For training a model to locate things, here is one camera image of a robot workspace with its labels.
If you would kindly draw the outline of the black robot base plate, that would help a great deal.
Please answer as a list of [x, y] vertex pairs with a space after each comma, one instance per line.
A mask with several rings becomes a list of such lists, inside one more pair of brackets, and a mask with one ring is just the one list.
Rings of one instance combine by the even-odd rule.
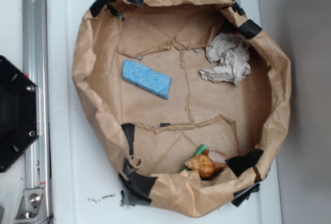
[[1, 56], [1, 172], [38, 138], [37, 89], [23, 72]]

